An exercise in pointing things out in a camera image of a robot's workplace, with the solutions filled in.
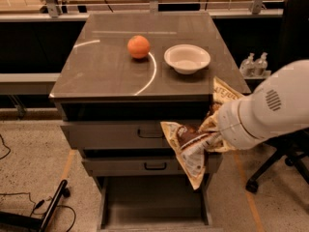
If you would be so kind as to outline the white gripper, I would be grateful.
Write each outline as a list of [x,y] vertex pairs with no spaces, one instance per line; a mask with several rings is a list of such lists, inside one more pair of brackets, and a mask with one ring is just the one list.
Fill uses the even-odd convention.
[[228,143],[239,150],[248,150],[258,141],[244,128],[239,117],[240,100],[224,103],[218,110],[217,127]]

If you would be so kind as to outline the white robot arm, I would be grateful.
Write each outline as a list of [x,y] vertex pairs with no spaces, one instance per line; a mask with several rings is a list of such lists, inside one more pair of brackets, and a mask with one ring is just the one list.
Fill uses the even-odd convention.
[[240,150],[309,127],[309,60],[292,62],[218,110],[222,138]]

